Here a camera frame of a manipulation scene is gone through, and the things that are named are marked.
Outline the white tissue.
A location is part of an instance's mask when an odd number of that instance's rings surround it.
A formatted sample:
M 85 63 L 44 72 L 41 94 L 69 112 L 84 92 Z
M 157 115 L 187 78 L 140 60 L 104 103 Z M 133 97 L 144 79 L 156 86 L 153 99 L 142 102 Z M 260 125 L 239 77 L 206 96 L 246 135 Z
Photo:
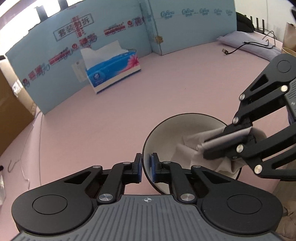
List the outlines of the white tissue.
M 223 131 L 224 128 L 217 128 L 184 136 L 183 142 L 176 146 L 171 160 L 178 162 L 183 168 L 200 165 L 220 174 L 234 177 L 246 165 L 246 162 L 240 157 L 234 159 L 233 157 L 227 157 L 226 154 L 235 151 L 236 147 L 246 140 L 248 136 L 226 143 L 220 141 L 217 145 L 205 143 L 205 140 Z M 254 127 L 251 127 L 251 134 L 254 135 L 256 141 L 262 141 L 266 138 L 263 131 Z

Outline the white ceramic bowl black rim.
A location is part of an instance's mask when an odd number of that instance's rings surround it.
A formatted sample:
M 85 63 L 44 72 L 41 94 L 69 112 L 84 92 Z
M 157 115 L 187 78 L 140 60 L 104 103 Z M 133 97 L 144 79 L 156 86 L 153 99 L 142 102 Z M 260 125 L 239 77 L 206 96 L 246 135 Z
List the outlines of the white ceramic bowl black rim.
M 158 124 L 147 137 L 142 149 L 142 165 L 149 183 L 161 194 L 168 194 L 169 186 L 154 183 L 152 177 L 152 154 L 157 153 L 159 161 L 173 161 L 182 168 L 190 169 L 201 165 L 233 179 L 238 179 L 245 164 L 241 159 L 203 160 L 197 146 L 224 129 L 226 124 L 210 115 L 183 113 L 167 118 Z

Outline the brown handbag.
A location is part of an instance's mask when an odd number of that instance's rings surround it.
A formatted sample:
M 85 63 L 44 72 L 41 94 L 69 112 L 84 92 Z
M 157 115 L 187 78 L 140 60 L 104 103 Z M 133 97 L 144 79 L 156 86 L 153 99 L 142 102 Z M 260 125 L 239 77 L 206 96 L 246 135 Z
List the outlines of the brown handbag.
M 282 43 L 282 53 L 296 55 L 296 28 L 295 24 L 287 23 Z

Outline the folded lavender cloth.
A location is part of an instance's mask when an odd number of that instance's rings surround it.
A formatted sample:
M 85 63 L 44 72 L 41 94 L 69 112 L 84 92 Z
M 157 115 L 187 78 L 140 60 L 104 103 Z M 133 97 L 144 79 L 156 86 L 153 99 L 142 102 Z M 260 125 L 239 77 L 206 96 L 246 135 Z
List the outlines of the folded lavender cloth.
M 274 57 L 281 54 L 281 50 L 276 47 L 275 43 L 271 43 L 269 40 L 256 38 L 245 32 L 234 31 L 225 36 L 218 37 L 217 41 L 234 48 L 232 51 L 222 49 L 225 55 L 230 55 L 238 50 L 242 50 L 271 61 Z

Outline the black router with antennas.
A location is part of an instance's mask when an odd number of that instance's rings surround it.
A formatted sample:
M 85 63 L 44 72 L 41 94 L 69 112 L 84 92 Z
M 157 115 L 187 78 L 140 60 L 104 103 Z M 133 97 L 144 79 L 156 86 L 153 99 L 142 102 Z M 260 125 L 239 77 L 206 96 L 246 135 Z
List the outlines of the black router with antennas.
M 265 33 L 265 20 L 264 19 L 260 19 L 258 17 L 253 17 L 250 16 L 250 20 L 253 24 L 254 27 L 254 31 L 264 34 Z

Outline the blue tissue box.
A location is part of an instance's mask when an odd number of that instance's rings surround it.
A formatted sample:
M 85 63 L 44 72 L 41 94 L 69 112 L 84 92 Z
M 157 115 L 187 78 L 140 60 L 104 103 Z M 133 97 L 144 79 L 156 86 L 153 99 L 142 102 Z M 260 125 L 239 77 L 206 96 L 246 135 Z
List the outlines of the blue tissue box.
M 96 94 L 141 70 L 137 51 L 123 49 L 118 41 L 98 50 L 84 48 L 81 55 L 87 78 Z

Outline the clear plastic bag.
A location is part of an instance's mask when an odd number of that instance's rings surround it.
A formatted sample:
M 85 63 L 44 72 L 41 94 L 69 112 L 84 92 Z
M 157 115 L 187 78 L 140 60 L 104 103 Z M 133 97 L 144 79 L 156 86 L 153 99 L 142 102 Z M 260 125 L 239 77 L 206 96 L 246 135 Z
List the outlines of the clear plastic bag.
M 6 199 L 6 192 L 4 188 L 4 180 L 3 180 L 3 176 L 0 175 L 0 206 L 3 205 L 5 199 Z

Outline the brown cardboard box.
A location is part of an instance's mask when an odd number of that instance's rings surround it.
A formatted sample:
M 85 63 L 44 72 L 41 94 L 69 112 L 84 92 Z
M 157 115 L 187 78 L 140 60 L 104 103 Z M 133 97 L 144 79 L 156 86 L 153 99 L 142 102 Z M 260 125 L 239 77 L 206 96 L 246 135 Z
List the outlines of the brown cardboard box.
M 34 119 L 36 105 L 7 59 L 1 60 L 1 154 Z

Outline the light blue foam board partition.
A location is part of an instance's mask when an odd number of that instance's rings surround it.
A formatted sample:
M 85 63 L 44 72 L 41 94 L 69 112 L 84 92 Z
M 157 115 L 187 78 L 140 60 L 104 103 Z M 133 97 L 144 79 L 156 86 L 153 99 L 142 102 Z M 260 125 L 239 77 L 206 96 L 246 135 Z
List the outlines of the light blue foam board partition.
M 165 55 L 236 29 L 234 1 L 81 1 L 33 27 L 6 57 L 47 113 L 86 86 L 73 69 L 84 48 L 118 41 L 138 57 Z

